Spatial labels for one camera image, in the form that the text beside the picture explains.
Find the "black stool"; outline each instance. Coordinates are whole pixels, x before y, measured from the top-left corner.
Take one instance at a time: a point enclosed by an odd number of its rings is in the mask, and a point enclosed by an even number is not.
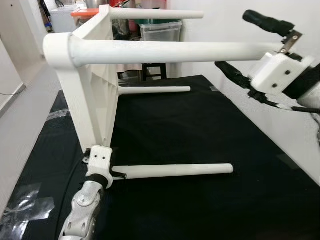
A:
[[[161,74],[147,75],[148,68],[160,68]],[[165,63],[144,63],[142,64],[142,82],[146,82],[147,78],[161,77],[167,79],[167,68]]]

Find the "floor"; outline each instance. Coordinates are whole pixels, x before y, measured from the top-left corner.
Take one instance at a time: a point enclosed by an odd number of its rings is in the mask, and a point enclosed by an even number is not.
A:
[[[45,62],[24,77],[26,90],[0,118],[0,216],[61,89],[56,73]]]

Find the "clear tape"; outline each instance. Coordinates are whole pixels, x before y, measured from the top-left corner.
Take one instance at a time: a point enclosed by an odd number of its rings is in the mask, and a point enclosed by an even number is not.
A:
[[[210,89],[212,92],[219,92],[219,90],[215,86],[211,86]]]
[[[70,110],[69,109],[63,109],[60,111],[55,111],[49,114],[48,118],[46,119],[47,121],[50,121],[52,119],[57,119],[57,118],[62,118],[65,116],[69,116],[70,115]]]
[[[12,211],[4,214],[0,225],[14,225],[20,222],[28,222],[49,218],[51,211],[55,208],[53,197],[37,199],[32,207],[23,211]]]
[[[28,221],[23,221],[4,225],[0,231],[0,240],[22,240],[28,223]]]
[[[35,205],[41,183],[16,187],[11,194],[10,200],[3,215],[25,211]]]
[[[37,199],[41,184],[16,187],[0,220],[0,240],[22,240],[29,221],[49,218],[53,197]]]

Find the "white cylindrical leg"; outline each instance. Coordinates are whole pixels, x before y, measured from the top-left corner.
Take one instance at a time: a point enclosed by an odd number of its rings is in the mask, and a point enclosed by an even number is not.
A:
[[[107,41],[69,39],[75,67],[88,64],[155,64],[260,60],[282,44],[232,42]]]
[[[114,166],[114,172],[127,175],[127,179],[160,178],[173,176],[191,176],[208,174],[230,174],[234,171],[231,164],[179,164],[179,165],[146,165]]]
[[[119,86],[119,95],[123,94],[157,94],[157,93],[180,93],[190,92],[189,86]]]
[[[203,11],[110,7],[111,19],[202,19]]]

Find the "red container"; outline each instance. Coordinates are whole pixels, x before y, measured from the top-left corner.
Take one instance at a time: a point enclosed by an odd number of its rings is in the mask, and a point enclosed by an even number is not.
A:
[[[90,19],[99,13],[99,8],[77,9],[71,13],[74,18]]]
[[[109,0],[109,5],[111,6],[111,7],[114,7],[114,6],[116,6],[117,4],[119,4],[119,3],[122,3],[124,0]]]

